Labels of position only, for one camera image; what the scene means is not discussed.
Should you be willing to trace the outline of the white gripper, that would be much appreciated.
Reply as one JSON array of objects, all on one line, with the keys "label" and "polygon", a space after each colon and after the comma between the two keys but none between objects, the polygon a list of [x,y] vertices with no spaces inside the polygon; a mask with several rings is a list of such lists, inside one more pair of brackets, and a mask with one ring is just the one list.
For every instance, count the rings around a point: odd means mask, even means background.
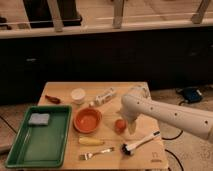
[{"label": "white gripper", "polygon": [[137,111],[132,111],[126,107],[121,107],[118,111],[118,114],[127,122],[127,128],[130,134],[134,134],[136,131],[136,120],[139,116]]}]

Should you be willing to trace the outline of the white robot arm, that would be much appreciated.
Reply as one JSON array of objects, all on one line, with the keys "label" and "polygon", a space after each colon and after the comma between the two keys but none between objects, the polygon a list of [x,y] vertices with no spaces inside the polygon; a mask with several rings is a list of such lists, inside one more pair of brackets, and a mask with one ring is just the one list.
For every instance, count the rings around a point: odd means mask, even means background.
[{"label": "white robot arm", "polygon": [[213,112],[178,106],[146,98],[141,87],[132,87],[121,96],[121,116],[132,125],[147,115],[213,143]]}]

